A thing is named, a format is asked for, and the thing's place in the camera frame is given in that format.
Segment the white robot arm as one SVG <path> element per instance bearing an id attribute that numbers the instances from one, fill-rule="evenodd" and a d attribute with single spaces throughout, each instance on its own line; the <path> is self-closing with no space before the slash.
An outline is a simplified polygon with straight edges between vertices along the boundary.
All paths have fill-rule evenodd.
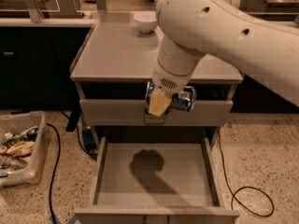
<path id="1" fill-rule="evenodd" d="M 164 36 L 154 66 L 151 115 L 160 117 L 194 69 L 213 55 L 299 105 L 299 30 L 256 19 L 237 0 L 158 0 Z"/>

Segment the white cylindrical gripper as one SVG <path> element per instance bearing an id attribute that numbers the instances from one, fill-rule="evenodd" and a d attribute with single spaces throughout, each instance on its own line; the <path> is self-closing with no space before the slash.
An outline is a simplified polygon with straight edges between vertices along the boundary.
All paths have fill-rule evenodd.
<path id="1" fill-rule="evenodd" d="M 166 64 L 167 67 L 164 67 L 157 61 L 153 68 L 152 82 L 156 88 L 151 94 L 149 113 L 156 117 L 160 117 L 166 111 L 172 102 L 172 93 L 182 91 L 194 71 L 194 65 Z"/>

